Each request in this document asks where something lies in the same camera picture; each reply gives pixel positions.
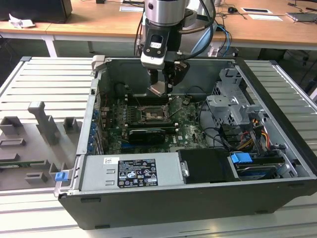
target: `blue latch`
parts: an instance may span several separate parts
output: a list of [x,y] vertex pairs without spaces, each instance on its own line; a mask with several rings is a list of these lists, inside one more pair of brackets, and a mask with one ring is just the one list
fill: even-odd
[[249,153],[234,153],[230,156],[233,163],[251,163],[253,162]]
[[55,175],[56,182],[68,181],[68,172],[58,172]]

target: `white sticker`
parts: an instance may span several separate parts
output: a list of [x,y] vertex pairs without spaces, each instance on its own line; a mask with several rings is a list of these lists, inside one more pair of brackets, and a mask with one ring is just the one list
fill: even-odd
[[150,43],[151,48],[159,49],[161,46],[162,46],[162,44],[158,43],[158,42],[151,42]]
[[104,165],[117,165],[120,157],[104,157]]

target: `white paper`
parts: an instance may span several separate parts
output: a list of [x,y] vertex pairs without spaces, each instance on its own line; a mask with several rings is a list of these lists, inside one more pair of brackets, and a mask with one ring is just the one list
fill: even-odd
[[249,14],[249,16],[253,20],[268,20],[268,21],[283,21],[281,18],[278,16],[270,16],[270,15],[254,15],[254,14]]
[[35,24],[31,20],[21,20],[12,16],[11,14],[9,14],[9,17],[10,17],[10,20],[9,20],[10,24],[14,26],[15,28],[22,29],[25,27],[35,26]]
[[143,12],[143,7],[136,7],[136,6],[121,6],[119,11],[128,11],[128,12]]

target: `aluminum profile table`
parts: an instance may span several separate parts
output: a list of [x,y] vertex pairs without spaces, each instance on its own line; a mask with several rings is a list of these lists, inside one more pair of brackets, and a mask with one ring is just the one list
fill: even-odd
[[[246,61],[267,92],[317,155],[317,105],[279,66],[268,61]],[[248,88],[251,98],[256,96]]]
[[[50,105],[47,110],[52,113],[54,111],[56,120],[63,120],[63,116],[73,115],[73,112],[76,112],[80,120],[79,112],[84,113],[87,102],[88,93],[85,89],[89,88],[80,83],[89,84],[93,78],[90,76],[91,68],[88,69],[90,62],[90,58],[32,58],[28,62],[20,62],[0,89],[0,115],[17,110],[24,117],[24,123],[35,122],[32,117],[24,115],[27,113],[25,105],[38,99],[39,94],[36,92],[43,90],[41,96],[45,96],[45,103]],[[317,129],[316,106],[306,101],[308,96],[278,66],[267,61],[247,61],[247,64],[306,141],[311,143],[316,140],[314,136],[310,136]],[[77,105],[76,109],[71,108],[69,104]],[[0,192],[0,237],[317,237],[316,214],[317,194],[314,194],[296,198],[273,214],[84,231],[78,228],[76,222],[54,197],[53,188],[45,188]]]

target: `motherboard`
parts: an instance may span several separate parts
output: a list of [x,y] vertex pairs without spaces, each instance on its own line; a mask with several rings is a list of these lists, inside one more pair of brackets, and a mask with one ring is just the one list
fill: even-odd
[[208,148],[198,124],[199,103],[185,96],[106,100],[101,108],[105,154]]

